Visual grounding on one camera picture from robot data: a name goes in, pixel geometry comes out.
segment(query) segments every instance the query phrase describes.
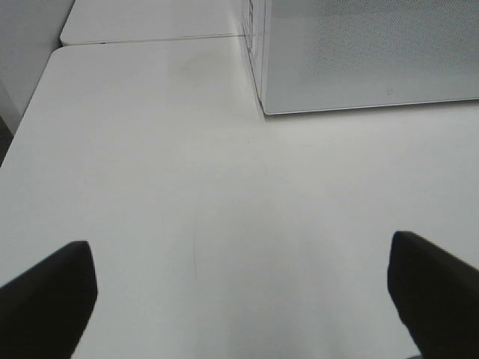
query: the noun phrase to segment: black finger pad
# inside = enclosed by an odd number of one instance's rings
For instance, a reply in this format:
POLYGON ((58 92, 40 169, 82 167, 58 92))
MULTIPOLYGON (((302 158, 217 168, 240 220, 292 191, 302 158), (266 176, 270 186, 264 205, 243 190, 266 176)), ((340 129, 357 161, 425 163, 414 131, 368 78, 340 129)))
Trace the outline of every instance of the black finger pad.
POLYGON ((70 358, 97 300, 90 246, 72 242, 0 289, 0 358, 70 358))
POLYGON ((414 233, 397 232, 388 289, 424 359, 479 358, 479 271, 414 233))

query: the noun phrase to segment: white table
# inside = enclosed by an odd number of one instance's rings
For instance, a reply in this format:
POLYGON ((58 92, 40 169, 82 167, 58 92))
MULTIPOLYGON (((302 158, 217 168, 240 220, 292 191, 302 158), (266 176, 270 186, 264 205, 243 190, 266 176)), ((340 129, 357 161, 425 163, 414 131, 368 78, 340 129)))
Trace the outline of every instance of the white table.
POLYGON ((413 356, 390 238, 479 266, 478 115, 264 118, 241 38, 63 48, 0 170, 0 285, 88 240, 75 359, 413 356))
POLYGON ((61 34, 67 45, 242 34, 241 0, 76 0, 61 34))

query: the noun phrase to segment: perforated metal panel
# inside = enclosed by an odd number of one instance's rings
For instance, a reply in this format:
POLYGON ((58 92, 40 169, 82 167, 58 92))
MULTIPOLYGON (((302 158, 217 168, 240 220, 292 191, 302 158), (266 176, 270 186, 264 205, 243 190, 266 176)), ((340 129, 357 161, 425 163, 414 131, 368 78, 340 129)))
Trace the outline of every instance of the perforated metal panel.
POLYGON ((254 11, 266 113, 479 97, 478 0, 256 0, 254 11))

